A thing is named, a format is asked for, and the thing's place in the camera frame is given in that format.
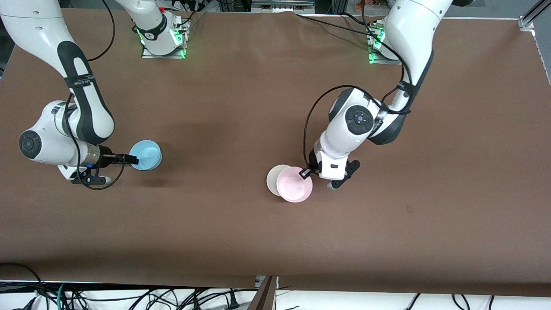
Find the black velcro strap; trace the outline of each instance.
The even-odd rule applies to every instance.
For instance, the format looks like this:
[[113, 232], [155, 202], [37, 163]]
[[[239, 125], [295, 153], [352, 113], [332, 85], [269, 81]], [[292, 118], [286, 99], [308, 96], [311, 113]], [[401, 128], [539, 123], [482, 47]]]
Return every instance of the black velcro strap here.
[[139, 33], [142, 36], [144, 36], [147, 40], [155, 41], [157, 39], [157, 37], [161, 33], [163, 33], [163, 31], [165, 31], [166, 26], [168, 25], [168, 21], [166, 19], [165, 14], [161, 14], [161, 15], [163, 16], [163, 19], [161, 20], [161, 23], [153, 29], [142, 29], [142, 28], [136, 26], [136, 28], [138, 28]]
[[382, 121], [389, 111], [390, 109], [388, 108], [388, 105], [386, 105], [384, 102], [381, 102], [381, 108], [379, 109], [379, 112], [375, 117], [375, 121], [373, 122], [373, 129], [369, 133], [368, 137], [371, 137], [371, 135], [373, 135], [379, 129], [379, 127], [381, 127]]
[[96, 78], [94, 74], [84, 74], [81, 76], [72, 76], [65, 78], [65, 84], [68, 88], [83, 88], [90, 85], [91, 82], [95, 82]]
[[409, 84], [408, 82], [405, 82], [405, 81], [400, 81], [398, 83], [398, 89], [403, 90], [404, 92], [406, 92], [410, 95], [414, 95], [414, 96], [416, 96], [417, 93], [419, 93], [420, 86], [421, 86], [420, 83], [416, 86], [413, 86], [413, 85], [411, 85], [411, 84]]

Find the wire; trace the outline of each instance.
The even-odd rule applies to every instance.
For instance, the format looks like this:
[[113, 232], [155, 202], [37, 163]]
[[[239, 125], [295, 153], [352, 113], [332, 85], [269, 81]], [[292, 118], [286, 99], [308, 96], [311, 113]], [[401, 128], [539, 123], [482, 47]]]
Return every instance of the wire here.
[[180, 27], [181, 25], [184, 25], [185, 23], [189, 22], [189, 21], [191, 20], [191, 18], [193, 17], [193, 15], [195, 14], [195, 12], [196, 12], [196, 11], [191, 12], [190, 17], [186, 18], [186, 19], [184, 20], [184, 22], [182, 22], [182, 23], [180, 23], [180, 24], [176, 24], [176, 27]]
[[202, 294], [202, 293], [206, 292], [207, 290], [208, 290], [208, 288], [199, 288], [199, 289], [194, 290], [193, 293], [191, 293], [189, 296], [187, 296], [182, 301], [182, 303], [176, 307], [176, 310], [182, 310], [185, 307], [189, 306], [190, 304], [192, 304], [194, 298], [197, 298], [197, 296], [199, 296], [199, 294]]
[[[240, 290], [232, 290], [232, 292], [251, 292], [251, 291], [257, 291], [257, 290], [249, 290], [249, 289], [245, 289], [245, 288], [240, 289]], [[205, 295], [202, 298], [198, 299], [198, 301], [203, 301], [203, 302], [200, 302], [196, 307], [193, 307], [191, 310], [198, 310], [201, 307], [201, 305], [205, 304], [206, 302], [208, 302], [210, 300], [213, 300], [213, 299], [215, 299], [217, 297], [220, 297], [220, 296], [226, 296], [226, 294], [228, 294], [229, 292], [231, 292], [231, 291], [226, 291], [226, 292], [221, 292], [221, 293], [212, 293], [212, 294]]]
[[421, 296], [421, 293], [415, 294], [415, 297], [413, 297], [413, 300], [409, 304], [409, 307], [406, 308], [406, 310], [412, 310], [413, 305], [415, 305], [415, 302], [417, 301], [417, 298], [419, 298], [419, 296]]
[[299, 16], [299, 17], [301, 17], [301, 18], [304, 18], [304, 19], [311, 20], [311, 21], [316, 22], [316, 23], [326, 24], [326, 25], [333, 26], [333, 27], [336, 27], [336, 28], [341, 28], [341, 29], [344, 29], [344, 30], [352, 31], [352, 32], [354, 32], [354, 33], [359, 33], [359, 34], [363, 34], [363, 35], [369, 35], [367, 32], [364, 32], [364, 31], [355, 30], [355, 29], [350, 29], [350, 28], [346, 28], [346, 27], [343, 27], [343, 26], [331, 24], [331, 23], [328, 23], [328, 22], [324, 22], [323, 20], [311, 18], [311, 17], [308, 17], [308, 16], [303, 16], [303, 15], [297, 15], [297, 16]]
[[344, 16], [348, 16], [350, 18], [352, 18], [353, 21], [355, 21], [356, 23], [360, 24], [360, 25], [364, 25], [364, 22], [362, 22], [361, 20], [357, 19], [355, 16], [353, 16], [352, 14], [349, 14], [349, 13], [346, 13], [346, 12], [343, 12], [343, 13], [340, 13], [339, 15], [344, 15]]
[[136, 299], [136, 298], [140, 298], [141, 296], [132, 296], [132, 297], [123, 297], [123, 298], [111, 298], [111, 299], [93, 299], [93, 298], [87, 298], [87, 297], [82, 297], [81, 296], [81, 299], [85, 300], [85, 301], [96, 301], [96, 302], [104, 302], [104, 301], [123, 301], [123, 300], [131, 300], [131, 299]]
[[107, 46], [107, 48], [101, 52], [101, 54], [97, 55], [96, 57], [94, 58], [91, 58], [91, 59], [87, 59], [88, 61], [94, 61], [94, 60], [97, 60], [99, 59], [101, 56], [105, 55], [105, 53], [107, 53], [107, 51], [111, 48], [111, 46], [113, 45], [113, 42], [115, 41], [115, 19], [113, 18], [113, 13], [111, 12], [111, 9], [109, 8], [109, 6], [107, 5], [107, 3], [105, 2], [105, 0], [101, 0], [104, 5], [105, 5], [105, 8], [107, 9], [107, 11], [109, 12], [109, 17], [111, 17], [111, 24], [113, 25], [113, 35], [111, 36], [111, 42], [109, 43], [109, 45]]
[[[317, 22], [317, 23], [321, 23], [321, 24], [326, 24], [326, 25], [329, 25], [329, 26], [333, 26], [333, 27], [336, 27], [336, 28], [340, 28], [340, 29], [344, 29], [344, 30], [348, 30], [348, 31], [351, 31], [351, 32], [354, 32], [354, 33], [359, 33], [359, 34], [363, 34], [363, 35], [366, 35], [366, 36], [369, 36], [373, 39], [375, 39], [378, 43], [380, 43], [382, 46], [384, 46], [386, 49], [388, 49], [391, 53], [393, 53], [396, 58], [398, 58], [401, 63], [402, 63], [402, 68], [405, 68], [406, 69], [406, 72], [408, 74], [408, 79], [410, 79], [411, 77], [411, 74], [410, 74], [410, 71], [409, 71], [409, 67], [407, 66], [406, 62], [404, 62], [404, 59], [395, 51], [393, 50], [390, 46], [388, 46], [386, 43], [382, 42], [381, 40], [379, 40], [379, 38], [377, 38], [376, 35], [374, 35], [371, 30], [369, 30], [369, 27], [368, 27], [368, 24], [367, 22], [365, 21], [365, 13], [364, 13], [364, 9], [362, 9], [362, 19], [363, 19], [363, 23], [362, 25], [365, 27], [366, 31], [367, 32], [364, 32], [364, 31], [360, 31], [360, 30], [355, 30], [355, 29], [351, 29], [351, 28], [347, 28], [347, 27], [343, 27], [343, 26], [339, 26], [339, 25], [335, 25], [335, 24], [331, 24], [331, 23], [328, 23], [328, 22], [324, 22], [323, 20], [318, 20], [318, 19], [315, 19], [315, 18], [311, 18], [311, 17], [308, 17], [308, 16], [302, 16], [302, 15], [298, 15], [299, 17], [302, 17], [304, 19], [308, 19], [308, 20], [312, 20], [313, 22]], [[410, 99], [408, 100], [408, 103], [406, 104], [406, 106], [401, 109], [400, 111], [408, 111], [410, 106], [411, 106], [411, 103], [413, 102], [413, 98], [414, 96], [413, 95], [410, 95]]]
[[[463, 300], [465, 301], [465, 304], [467, 305], [467, 310], [471, 310], [471, 307], [469, 306], [469, 302], [467, 301], [467, 298], [465, 297], [465, 295], [461, 294], [461, 297], [463, 297]], [[457, 300], [455, 300], [455, 294], [451, 295], [451, 299], [453, 300], [453, 303], [457, 306], [457, 308], [459, 308], [461, 310], [465, 310], [463, 307], [461, 307], [457, 303]]]
[[206, 14], [206, 13], [201, 14], [201, 16], [199, 16], [199, 18], [198, 18], [195, 22], [193, 22], [193, 24], [191, 24], [191, 26], [190, 26], [190, 28], [188, 29], [188, 31], [191, 30], [191, 28], [193, 28], [193, 26], [195, 26], [195, 24], [197, 24], [197, 23], [201, 20], [201, 18], [203, 18], [203, 16], [205, 16], [205, 14]]
[[61, 310], [61, 292], [63, 291], [64, 286], [65, 286], [65, 283], [62, 283], [60, 285], [60, 289], [57, 290], [57, 310]]
[[24, 268], [24, 269], [27, 269], [27, 271], [29, 271], [30, 273], [33, 274], [33, 276], [36, 278], [36, 280], [38, 281], [39, 285], [40, 285], [40, 288], [42, 289], [45, 297], [47, 298], [46, 299], [46, 309], [49, 310], [50, 309], [50, 302], [48, 301], [48, 292], [46, 290], [46, 288], [44, 287], [44, 283], [42, 282], [42, 280], [40, 279], [40, 277], [38, 276], [38, 274], [29, 266], [27, 265], [23, 265], [23, 264], [19, 264], [19, 263], [11, 263], [11, 262], [5, 262], [5, 263], [0, 263], [0, 266], [16, 266], [16, 267], [20, 267], [20, 268]]
[[74, 145], [76, 146], [77, 148], [77, 178], [78, 180], [80, 181], [80, 183], [86, 187], [87, 189], [91, 189], [91, 190], [104, 190], [104, 189], [108, 189], [109, 187], [113, 186], [113, 184], [115, 184], [118, 179], [121, 177], [122, 175], [122, 172], [124, 171], [125, 169], [125, 155], [122, 156], [122, 166], [121, 166], [121, 170], [119, 171], [117, 177], [113, 180], [113, 182], [101, 187], [101, 188], [93, 188], [92, 186], [84, 183], [82, 181], [82, 177], [80, 176], [80, 147], [78, 146], [78, 142], [77, 142], [77, 139], [74, 137], [73, 135], [73, 131], [71, 130], [71, 126], [69, 125], [69, 118], [67, 117], [67, 110], [68, 110], [68, 107], [69, 107], [69, 101], [73, 98], [73, 93], [71, 93], [69, 95], [69, 98], [67, 98], [67, 101], [65, 102], [65, 111], [64, 111], [64, 120], [65, 120], [65, 126], [67, 127], [67, 131], [69, 132], [69, 135], [71, 136], [71, 139], [73, 139], [73, 142], [74, 142]]
[[490, 303], [488, 304], [488, 310], [491, 310], [491, 304], [494, 303], [495, 295], [490, 296]]
[[153, 292], [153, 290], [149, 290], [147, 291], [145, 294], [141, 295], [140, 297], [138, 297], [138, 299], [136, 299], [136, 301], [134, 301], [134, 303], [130, 306], [130, 308], [128, 308], [128, 310], [134, 310], [136, 308], [136, 306], [139, 304], [140, 301], [142, 301], [142, 299], [144, 299], [147, 295], [149, 295], [151, 292]]
[[[339, 88], [355, 88], [355, 89], [363, 92], [364, 95], [366, 95], [366, 97], [368, 99], [373, 101], [379, 107], [379, 109], [382, 108], [381, 104], [379, 104], [379, 102], [377, 102], [377, 100], [375, 100], [371, 94], [369, 94], [367, 91], [359, 88], [358, 86], [354, 86], [354, 85], [345, 84], [345, 85], [335, 86], [335, 87], [331, 88], [330, 90], [324, 92], [319, 98], [317, 98], [316, 102], [314, 102], [314, 104], [312, 105], [312, 108], [310, 108], [310, 111], [308, 112], [308, 116], [306, 117], [306, 122], [304, 123], [304, 135], [302, 137], [302, 155], [304, 156], [304, 163], [306, 164], [308, 169], [310, 169], [315, 175], [318, 175], [318, 172], [316, 172], [315, 169], [313, 169], [313, 167], [310, 166], [310, 163], [308, 162], [308, 159], [306, 157], [306, 132], [307, 132], [307, 129], [308, 129], [308, 122], [310, 121], [310, 116], [312, 115], [312, 112], [314, 111], [314, 108], [317, 106], [317, 104], [320, 102], [320, 100], [323, 99], [323, 97], [325, 97], [328, 93], [330, 93], [334, 90], [337, 90]], [[405, 114], [409, 114], [410, 111], [393, 111], [393, 110], [389, 110], [388, 113], [389, 114], [405, 115]]]
[[381, 99], [382, 102], [385, 102], [386, 97], [390, 96], [392, 93], [394, 93], [396, 90], [398, 90], [398, 87], [394, 87], [390, 92], [386, 93]]
[[165, 296], [166, 294], [168, 294], [168, 293], [170, 293], [170, 292], [173, 292], [173, 291], [174, 291], [174, 289], [167, 290], [166, 292], [162, 293], [160, 296], [157, 296], [157, 295], [155, 295], [155, 294], [149, 295], [149, 297], [148, 297], [148, 298], [149, 298], [149, 302], [148, 302], [148, 304], [147, 304], [145, 310], [151, 309], [151, 307], [152, 307], [156, 302], [160, 302], [159, 300], [162, 300], [161, 298], [162, 298], [163, 296]]

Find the brown table surface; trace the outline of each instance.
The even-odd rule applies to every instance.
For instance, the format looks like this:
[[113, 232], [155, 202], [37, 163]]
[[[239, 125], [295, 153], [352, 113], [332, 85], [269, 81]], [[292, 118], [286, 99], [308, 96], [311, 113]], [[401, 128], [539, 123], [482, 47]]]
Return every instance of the brown table surface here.
[[[292, 13], [207, 14], [185, 60], [143, 60], [130, 18], [114, 15], [115, 43], [91, 63], [116, 122], [105, 145], [158, 141], [163, 162], [92, 192], [26, 159], [19, 135], [68, 91], [16, 48], [0, 83], [0, 260], [46, 280], [250, 287], [273, 274], [296, 289], [551, 296], [551, 88], [516, 21], [444, 20], [399, 138], [364, 143], [351, 181], [333, 192], [315, 178], [291, 204], [266, 174], [303, 165], [312, 103], [339, 84], [381, 98], [400, 68], [370, 65], [365, 36]], [[64, 16], [89, 57], [105, 48], [107, 12]], [[28, 277], [13, 272], [0, 277]]]

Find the robotic arm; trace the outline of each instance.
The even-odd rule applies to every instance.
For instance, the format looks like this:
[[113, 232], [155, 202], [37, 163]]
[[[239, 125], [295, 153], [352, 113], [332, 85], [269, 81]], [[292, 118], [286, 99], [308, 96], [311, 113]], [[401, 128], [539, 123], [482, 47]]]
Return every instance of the robotic arm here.
[[[349, 162], [350, 152], [366, 139], [376, 145], [396, 139], [433, 59], [433, 36], [452, 0], [398, 0], [385, 20], [385, 44], [406, 68], [392, 104], [371, 97], [358, 88], [343, 91], [329, 110], [327, 130], [314, 143], [310, 169], [333, 180], [336, 189], [359, 167]], [[307, 177], [308, 171], [302, 172]]]
[[[47, 104], [36, 124], [23, 132], [19, 139], [23, 155], [57, 165], [68, 180], [74, 180], [77, 171], [117, 163], [111, 150], [99, 145], [113, 133], [113, 117], [86, 57], [67, 30], [57, 0], [0, 0], [0, 16], [14, 42], [57, 70], [74, 95], [74, 103]], [[109, 183], [109, 178], [98, 180]]]

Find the black cable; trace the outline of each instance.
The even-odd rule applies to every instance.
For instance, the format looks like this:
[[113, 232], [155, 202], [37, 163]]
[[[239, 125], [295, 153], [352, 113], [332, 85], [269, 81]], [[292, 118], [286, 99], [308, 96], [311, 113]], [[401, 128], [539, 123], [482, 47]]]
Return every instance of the black cable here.
[[105, 8], [109, 12], [109, 16], [111, 17], [111, 24], [113, 25], [113, 35], [111, 36], [111, 42], [109, 43], [105, 51], [101, 52], [101, 54], [97, 55], [92, 59], [87, 59], [88, 61], [94, 61], [96, 59], [99, 59], [101, 56], [105, 55], [105, 53], [107, 53], [107, 51], [111, 48], [111, 46], [113, 45], [113, 42], [115, 41], [115, 19], [113, 18], [113, 13], [111, 12], [111, 9], [109, 8], [105, 0], [101, 0], [101, 1], [104, 3]]
[[341, 28], [341, 29], [344, 29], [344, 30], [352, 31], [352, 32], [354, 32], [354, 33], [359, 33], [359, 34], [363, 34], [363, 35], [369, 35], [367, 32], [364, 32], [364, 31], [355, 30], [355, 29], [350, 29], [350, 28], [346, 28], [346, 27], [343, 27], [343, 26], [331, 24], [331, 23], [328, 23], [328, 22], [324, 22], [323, 20], [311, 18], [311, 17], [308, 17], [308, 16], [303, 16], [303, 15], [297, 15], [297, 16], [298, 16], [298, 17], [301, 17], [301, 18], [304, 18], [304, 19], [311, 20], [311, 21], [316, 22], [316, 23], [326, 24], [326, 25], [333, 26], [333, 27], [336, 27], [336, 28]]
[[141, 296], [132, 296], [132, 297], [123, 297], [123, 298], [111, 298], [111, 299], [93, 299], [93, 298], [87, 298], [87, 297], [81, 297], [81, 298], [85, 301], [104, 302], [104, 301], [123, 301], [123, 300], [136, 299], [140, 297]]
[[128, 310], [134, 310], [136, 308], [136, 306], [139, 304], [140, 301], [142, 301], [142, 299], [144, 299], [147, 295], [149, 295], [151, 292], [153, 292], [153, 290], [149, 290], [147, 291], [145, 294], [141, 295], [140, 297], [138, 297], [138, 299], [136, 299], [134, 301], [134, 303], [130, 306], [130, 308], [128, 308]]
[[160, 302], [159, 300], [160, 300], [163, 296], [165, 296], [166, 294], [170, 293], [170, 292], [173, 291], [173, 290], [174, 290], [174, 289], [167, 290], [166, 292], [162, 293], [160, 296], [157, 296], [157, 295], [155, 295], [155, 294], [151, 294], [151, 295], [149, 296], [149, 302], [148, 302], [148, 304], [147, 304], [145, 310], [151, 309], [151, 307], [152, 307], [156, 302]]
[[239, 303], [237, 302], [237, 299], [235, 298], [235, 292], [233, 288], [230, 288], [230, 300], [231, 302], [228, 303], [228, 310], [233, 310], [239, 308]]
[[[319, 98], [317, 98], [316, 102], [314, 102], [314, 104], [312, 105], [312, 108], [310, 108], [310, 111], [308, 112], [308, 116], [306, 117], [306, 122], [304, 123], [304, 135], [302, 137], [302, 155], [304, 156], [304, 163], [306, 164], [306, 166], [308, 167], [308, 169], [310, 169], [315, 175], [318, 175], [318, 172], [315, 171], [315, 169], [313, 169], [312, 166], [310, 166], [310, 163], [308, 162], [308, 159], [306, 157], [306, 132], [307, 132], [307, 129], [308, 129], [308, 122], [310, 121], [310, 116], [312, 115], [312, 112], [314, 111], [314, 108], [317, 106], [317, 104], [320, 102], [321, 99], [323, 99], [323, 97], [325, 97], [328, 93], [334, 91], [334, 90], [337, 90], [339, 88], [356, 88], [357, 90], [361, 91], [364, 93], [364, 95], [366, 95], [366, 97], [368, 99], [370, 99], [371, 101], [373, 101], [378, 107], [379, 109], [382, 108], [381, 104], [379, 104], [377, 102], [377, 100], [375, 100], [373, 98], [373, 96], [371, 94], [369, 94], [367, 91], [359, 88], [358, 86], [354, 86], [354, 85], [339, 85], [339, 86], [335, 86], [333, 88], [331, 88], [330, 90], [324, 92]], [[389, 114], [399, 114], [399, 115], [404, 115], [404, 114], [409, 114], [410, 111], [393, 111], [393, 110], [389, 110], [388, 111]]]
[[491, 304], [494, 303], [495, 295], [490, 296], [490, 303], [488, 304], [488, 310], [491, 310]]
[[415, 302], [417, 301], [417, 298], [419, 298], [419, 296], [421, 296], [421, 293], [417, 293], [415, 297], [413, 297], [413, 300], [409, 304], [409, 307], [406, 308], [406, 310], [412, 310], [413, 305], [415, 305]]
[[339, 15], [344, 15], [344, 16], [348, 16], [350, 18], [352, 18], [353, 21], [355, 21], [356, 23], [360, 24], [360, 25], [364, 25], [364, 22], [362, 22], [361, 20], [357, 19], [355, 16], [353, 16], [352, 14], [349, 14], [349, 13], [346, 13], [346, 12], [343, 12], [343, 13], [339, 13]]
[[[240, 290], [233, 290], [233, 292], [251, 292], [251, 291], [257, 291], [257, 290], [250, 290], [250, 289], [246, 289], [246, 288], [240, 289]], [[203, 301], [203, 302], [200, 302], [199, 305], [197, 305], [196, 307], [193, 307], [191, 310], [198, 310], [201, 307], [201, 305], [205, 304], [206, 302], [208, 302], [210, 300], [213, 300], [215, 298], [218, 298], [220, 296], [226, 296], [226, 294], [228, 294], [229, 292], [230, 291], [221, 292], [221, 293], [212, 293], [212, 294], [205, 295], [201, 299], [199, 299], [199, 301]]]
[[471, 307], [469, 306], [469, 302], [467, 301], [467, 298], [465, 295], [461, 294], [461, 297], [463, 297], [463, 300], [465, 301], [465, 304], [467, 305], [467, 310], [471, 310]]
[[71, 139], [73, 139], [73, 142], [74, 142], [74, 145], [76, 146], [77, 148], [77, 178], [78, 180], [80, 181], [80, 183], [86, 187], [87, 189], [91, 189], [91, 190], [104, 190], [104, 189], [108, 189], [110, 188], [111, 186], [113, 186], [113, 184], [115, 184], [118, 179], [121, 177], [122, 175], [122, 172], [124, 171], [125, 169], [125, 155], [122, 156], [122, 166], [121, 166], [121, 170], [119, 171], [117, 177], [113, 180], [113, 182], [101, 187], [101, 188], [93, 188], [92, 186], [84, 183], [82, 181], [82, 177], [80, 176], [80, 147], [78, 146], [78, 142], [77, 142], [77, 139], [74, 137], [73, 135], [73, 131], [71, 130], [71, 126], [69, 125], [69, 118], [67, 117], [67, 110], [69, 108], [69, 101], [73, 98], [73, 93], [71, 93], [69, 95], [69, 98], [67, 98], [67, 101], [65, 102], [65, 111], [64, 111], [64, 120], [65, 120], [65, 126], [67, 127], [67, 131], [69, 131], [69, 134], [71, 136]]
[[384, 96], [382, 97], [381, 101], [382, 101], [382, 102], [385, 102], [386, 97], [390, 96], [392, 93], [394, 93], [394, 92], [397, 91], [397, 90], [398, 90], [398, 87], [397, 87], [397, 86], [394, 87], [390, 92], [386, 93], [386, 95], [384, 95]]
[[[344, 29], [344, 30], [348, 30], [348, 31], [351, 31], [351, 32], [354, 32], [354, 33], [359, 33], [359, 34], [363, 34], [363, 35], [366, 35], [366, 36], [369, 36], [373, 39], [375, 39], [375, 41], [377, 41], [378, 43], [380, 43], [382, 46], [384, 46], [386, 49], [388, 49], [391, 53], [393, 53], [396, 58], [398, 58], [401, 63], [402, 63], [402, 68], [405, 68], [406, 69], [406, 72], [408, 73], [408, 79], [410, 80], [411, 79], [411, 74], [410, 74], [410, 71], [409, 71], [409, 67], [407, 66], [406, 62], [404, 62], [404, 59], [395, 51], [393, 50], [390, 46], [388, 46], [386, 43], [382, 42], [381, 40], [379, 40], [379, 38], [377, 38], [376, 35], [374, 35], [371, 30], [369, 30], [369, 27], [368, 27], [368, 24], [367, 22], [365, 21], [365, 13], [364, 13], [364, 8], [362, 8], [362, 20], [364, 21], [363, 22], [363, 25], [366, 29], [367, 32], [363, 32], [363, 31], [359, 31], [359, 30], [355, 30], [355, 29], [351, 29], [351, 28], [347, 28], [347, 27], [343, 27], [343, 26], [339, 26], [339, 25], [335, 25], [335, 24], [331, 24], [331, 23], [328, 23], [328, 22], [324, 22], [323, 20], [318, 20], [318, 19], [315, 19], [315, 18], [310, 18], [310, 17], [307, 17], [307, 16], [302, 16], [302, 15], [297, 15], [299, 17], [302, 17], [304, 19], [308, 19], [308, 20], [312, 20], [313, 22], [317, 22], [317, 23], [321, 23], [321, 24], [326, 24], [326, 25], [329, 25], [329, 26], [333, 26], [333, 27], [336, 27], [336, 28], [340, 28], [340, 29]], [[409, 111], [409, 108], [411, 107], [411, 103], [413, 102], [413, 99], [415, 98], [415, 96], [413, 95], [410, 95], [409, 97], [409, 100], [408, 100], [408, 103], [406, 104], [406, 106], [400, 110], [400, 112], [403, 112], [403, 111]]]
[[208, 288], [199, 288], [194, 290], [193, 293], [191, 293], [189, 296], [187, 296], [182, 303], [176, 307], [176, 310], [183, 310], [185, 307], [191, 305], [193, 303], [193, 299], [197, 298], [200, 294], [206, 292]]
[[[463, 297], [463, 300], [465, 301], [465, 304], [467, 305], [467, 310], [471, 310], [471, 307], [469, 306], [469, 302], [467, 301], [467, 298], [465, 297], [465, 295], [461, 294], [461, 297]], [[461, 310], [465, 310], [463, 307], [461, 307], [457, 303], [457, 300], [455, 300], [455, 294], [451, 295], [451, 299], [453, 300], [453, 303], [457, 306], [457, 308], [459, 308]]]
[[176, 27], [180, 27], [181, 25], [184, 25], [185, 23], [189, 22], [189, 21], [191, 20], [191, 18], [193, 17], [193, 15], [195, 14], [195, 12], [196, 12], [196, 11], [191, 12], [190, 17], [186, 18], [186, 19], [185, 19], [185, 22], [180, 23], [180, 24], [176, 24]]
[[175, 306], [178, 306], [178, 296], [176, 296], [176, 293], [174, 292], [174, 290], [172, 290], [172, 295], [174, 295], [174, 300], [176, 300]]
[[184, 12], [182, 10], [178, 10], [178, 9], [175, 9], [175, 8], [165, 8], [165, 10], [174, 11], [174, 12]]
[[75, 295], [76, 295], [76, 297], [77, 297], [77, 301], [78, 301], [78, 304], [80, 305], [80, 308], [81, 308], [82, 310], [88, 309], [88, 302], [82, 297], [82, 295], [80, 294], [80, 292], [79, 292], [79, 291], [76, 291], [76, 292], [75, 292]]
[[[11, 263], [11, 262], [0, 263], [0, 266], [15, 266], [15, 267], [20, 267], [20, 268], [27, 269], [27, 271], [32, 273], [33, 276], [38, 281], [40, 287], [42, 288], [42, 291], [43, 291], [44, 295], [46, 295], [46, 296], [48, 295], [48, 291], [46, 291], [46, 288], [44, 287], [44, 283], [42, 282], [42, 280], [40, 279], [38, 274], [31, 267], [29, 267], [27, 265], [23, 265], [23, 264], [19, 264], [19, 263]], [[46, 298], [46, 309], [47, 310], [50, 309], [50, 302], [48, 301], [47, 298]]]

